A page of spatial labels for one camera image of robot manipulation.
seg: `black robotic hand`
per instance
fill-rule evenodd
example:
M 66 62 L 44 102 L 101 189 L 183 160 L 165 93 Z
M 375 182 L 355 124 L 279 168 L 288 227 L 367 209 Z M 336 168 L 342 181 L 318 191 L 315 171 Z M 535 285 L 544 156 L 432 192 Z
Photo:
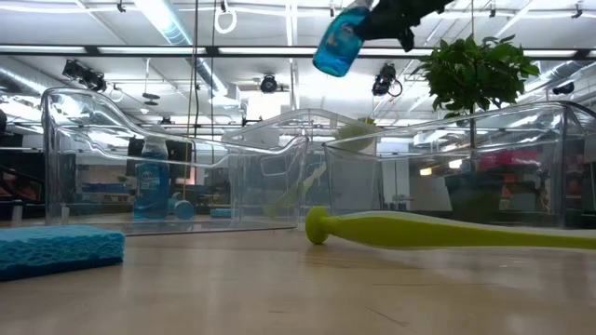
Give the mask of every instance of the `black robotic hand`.
M 407 52 L 413 49 L 413 33 L 410 28 L 420 20 L 437 11 L 442 13 L 445 5 L 453 0 L 381 0 L 354 32 L 364 41 L 397 38 Z

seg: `red object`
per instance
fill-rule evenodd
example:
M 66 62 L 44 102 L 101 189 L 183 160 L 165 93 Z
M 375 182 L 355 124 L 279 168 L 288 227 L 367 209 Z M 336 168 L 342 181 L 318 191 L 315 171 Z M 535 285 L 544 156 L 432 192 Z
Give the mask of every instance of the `red object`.
M 506 150 L 481 156 L 480 169 L 509 165 L 537 165 L 538 153 L 530 150 Z

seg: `wooden table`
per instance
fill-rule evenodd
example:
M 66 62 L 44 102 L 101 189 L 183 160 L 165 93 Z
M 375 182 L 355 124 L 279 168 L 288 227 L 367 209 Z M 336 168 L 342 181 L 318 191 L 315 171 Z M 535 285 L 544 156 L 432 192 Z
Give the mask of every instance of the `wooden table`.
M 2 335 L 589 334 L 596 253 L 395 251 L 267 231 L 129 237 L 122 266 L 0 283 Z

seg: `transparent plastic bin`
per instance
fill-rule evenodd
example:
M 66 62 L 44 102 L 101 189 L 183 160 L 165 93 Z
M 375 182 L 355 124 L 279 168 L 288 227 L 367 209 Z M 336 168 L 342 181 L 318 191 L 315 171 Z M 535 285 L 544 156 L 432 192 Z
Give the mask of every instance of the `transparent plastic bin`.
M 520 105 L 324 147 L 334 215 L 388 209 L 596 228 L 596 114 L 574 103 Z
M 312 207 L 329 208 L 329 178 L 322 143 L 382 131 L 381 128 L 320 109 L 301 109 L 223 134 L 223 141 L 275 149 L 299 136 L 309 138 L 305 159 L 305 199 L 301 216 Z
M 42 108 L 47 224 L 163 234 L 293 228 L 299 220 L 307 137 L 268 150 L 148 131 L 103 95 L 80 89 L 50 89 Z M 147 136 L 166 142 L 169 159 L 137 156 Z M 141 162 L 168 166 L 171 204 L 190 202 L 191 220 L 172 208 L 163 220 L 133 218 Z M 231 218 L 212 219 L 211 209 L 229 209 Z

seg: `green leaves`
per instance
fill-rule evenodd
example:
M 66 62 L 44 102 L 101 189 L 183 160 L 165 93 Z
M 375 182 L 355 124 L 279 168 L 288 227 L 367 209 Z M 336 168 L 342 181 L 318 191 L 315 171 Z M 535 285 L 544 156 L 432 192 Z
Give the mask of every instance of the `green leaves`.
M 525 90 L 525 79 L 540 75 L 540 71 L 523 56 L 522 47 L 511 44 L 514 38 L 485 37 L 481 45 L 471 37 L 451 44 L 441 40 L 440 48 L 421 59 L 413 72 L 424 70 L 422 76 L 435 96 L 433 110 L 444 108 L 460 114 L 475 105 L 488 110 L 491 103 L 515 103 L 518 93 Z

